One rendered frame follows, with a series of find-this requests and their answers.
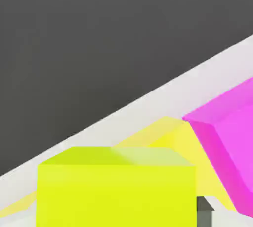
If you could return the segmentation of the small lime yellow cube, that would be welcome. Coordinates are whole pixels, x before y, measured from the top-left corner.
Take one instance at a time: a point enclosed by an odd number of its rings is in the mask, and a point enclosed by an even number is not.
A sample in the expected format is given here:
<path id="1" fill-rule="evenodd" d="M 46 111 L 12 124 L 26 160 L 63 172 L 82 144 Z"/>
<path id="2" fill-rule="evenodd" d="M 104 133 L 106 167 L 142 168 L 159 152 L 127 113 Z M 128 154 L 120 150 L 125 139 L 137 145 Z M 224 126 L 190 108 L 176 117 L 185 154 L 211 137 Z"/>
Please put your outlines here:
<path id="1" fill-rule="evenodd" d="M 166 147 L 72 147 L 38 165 L 36 227 L 197 227 L 195 167 Z"/>

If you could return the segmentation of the large yellow box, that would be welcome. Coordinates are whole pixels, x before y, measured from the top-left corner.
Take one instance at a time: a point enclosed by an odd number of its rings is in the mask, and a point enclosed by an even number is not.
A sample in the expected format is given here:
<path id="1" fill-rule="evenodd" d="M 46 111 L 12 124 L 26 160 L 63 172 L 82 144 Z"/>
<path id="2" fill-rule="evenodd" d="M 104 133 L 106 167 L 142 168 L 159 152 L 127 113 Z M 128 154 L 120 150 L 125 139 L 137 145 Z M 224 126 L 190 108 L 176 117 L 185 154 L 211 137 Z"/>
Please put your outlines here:
<path id="1" fill-rule="evenodd" d="M 149 146 L 173 149 L 195 165 L 197 196 L 216 197 L 227 210 L 236 211 L 226 189 L 188 122 L 163 117 L 114 146 Z"/>

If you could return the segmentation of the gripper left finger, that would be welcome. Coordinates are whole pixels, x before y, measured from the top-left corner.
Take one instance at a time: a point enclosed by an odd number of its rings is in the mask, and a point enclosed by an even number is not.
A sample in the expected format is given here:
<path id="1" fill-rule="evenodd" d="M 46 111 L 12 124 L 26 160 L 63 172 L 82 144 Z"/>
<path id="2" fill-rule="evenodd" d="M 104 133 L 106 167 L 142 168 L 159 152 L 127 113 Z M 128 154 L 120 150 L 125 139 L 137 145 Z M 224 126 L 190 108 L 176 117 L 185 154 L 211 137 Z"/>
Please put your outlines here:
<path id="1" fill-rule="evenodd" d="M 36 202 L 27 210 L 1 218 L 0 227 L 36 227 Z"/>

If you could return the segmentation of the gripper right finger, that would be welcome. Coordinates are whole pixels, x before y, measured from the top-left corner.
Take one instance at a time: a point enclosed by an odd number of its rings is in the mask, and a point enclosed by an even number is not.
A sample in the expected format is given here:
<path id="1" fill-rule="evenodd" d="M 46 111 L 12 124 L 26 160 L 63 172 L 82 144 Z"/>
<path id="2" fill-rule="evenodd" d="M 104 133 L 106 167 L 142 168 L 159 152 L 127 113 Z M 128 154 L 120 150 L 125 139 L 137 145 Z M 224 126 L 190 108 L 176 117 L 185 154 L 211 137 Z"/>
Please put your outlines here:
<path id="1" fill-rule="evenodd" d="M 197 227 L 253 227 L 253 218 L 227 210 L 215 197 L 198 196 Z"/>

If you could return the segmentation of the large magenta box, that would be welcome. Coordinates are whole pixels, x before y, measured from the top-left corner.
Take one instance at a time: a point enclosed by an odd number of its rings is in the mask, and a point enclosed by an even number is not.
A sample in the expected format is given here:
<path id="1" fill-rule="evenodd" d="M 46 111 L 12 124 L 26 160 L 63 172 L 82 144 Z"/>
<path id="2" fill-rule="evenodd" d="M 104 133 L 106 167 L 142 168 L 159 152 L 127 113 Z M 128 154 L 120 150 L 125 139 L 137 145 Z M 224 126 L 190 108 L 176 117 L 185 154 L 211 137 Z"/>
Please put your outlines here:
<path id="1" fill-rule="evenodd" d="M 236 210 L 253 218 L 253 77 L 182 119 L 194 130 Z"/>

